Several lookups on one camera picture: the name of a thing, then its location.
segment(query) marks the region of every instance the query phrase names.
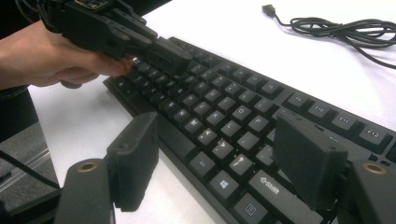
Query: keyboard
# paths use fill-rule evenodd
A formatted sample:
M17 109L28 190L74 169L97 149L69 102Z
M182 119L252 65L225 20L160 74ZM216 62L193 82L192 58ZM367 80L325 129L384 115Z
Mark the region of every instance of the keyboard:
M274 162L279 113L297 114L348 144L349 161L395 167L396 132L169 39L193 58L182 76L135 59L130 74L104 84L132 116L160 114L161 150L227 223L336 223L334 210L311 211Z

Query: cable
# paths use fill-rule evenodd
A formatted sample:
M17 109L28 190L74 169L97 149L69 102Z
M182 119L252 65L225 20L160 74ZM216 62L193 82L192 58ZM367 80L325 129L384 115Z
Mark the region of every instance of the cable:
M283 23L276 15L272 5L262 6L262 11L271 18L276 18L281 26L291 27L301 35L313 37L335 37L347 43L374 63L387 68L396 69L396 65L379 61L363 49L384 49L396 44L396 24L390 21L362 20L347 24L333 23L321 18L307 17L294 18L290 24ZM393 37L384 39L384 35Z
M46 184L54 189L59 189L59 184L47 179L46 177L44 177L43 175L39 174L38 172L32 170L31 168L29 168L28 166L26 166L25 164L23 164L22 162L16 160L15 158L11 157L10 155L8 155L6 152L0 150L0 158L8 161L9 163L11 163L12 165L20 168L21 170L23 170L26 174L34 177L35 179L37 179L38 181L40 181L43 184Z

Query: backlit keyboard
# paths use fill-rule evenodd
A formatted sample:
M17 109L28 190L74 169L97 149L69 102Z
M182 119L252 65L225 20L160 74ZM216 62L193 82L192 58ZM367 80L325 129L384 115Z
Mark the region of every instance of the backlit keyboard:
M169 77L139 59L105 80L133 115L158 111L161 150L228 223L332 223L311 211L272 159L276 116L298 114L348 147L348 160L391 168L396 132L177 38L193 61Z

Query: white desk surface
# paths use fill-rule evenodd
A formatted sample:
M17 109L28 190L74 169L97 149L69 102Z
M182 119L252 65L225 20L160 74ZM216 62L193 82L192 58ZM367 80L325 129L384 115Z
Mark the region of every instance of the white desk surface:
M273 4L283 22L320 17L347 23L396 21L390 0L173 0L145 16L160 36L176 36L325 102L396 131L396 71L374 64L329 38L297 36L262 13ZM396 48L370 53L396 63ZM72 164L103 158L132 120L100 77L78 90L30 87L61 186ZM146 197L118 223L222 223L222 219L162 153Z

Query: space bar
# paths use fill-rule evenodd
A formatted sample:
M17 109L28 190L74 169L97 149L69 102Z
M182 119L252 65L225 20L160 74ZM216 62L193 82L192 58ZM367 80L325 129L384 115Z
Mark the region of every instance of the space bar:
M320 223L323 219L262 170L248 183L253 194L259 195L263 201L273 205L293 223Z
M158 119L159 138L184 163L197 152L196 145L164 116Z

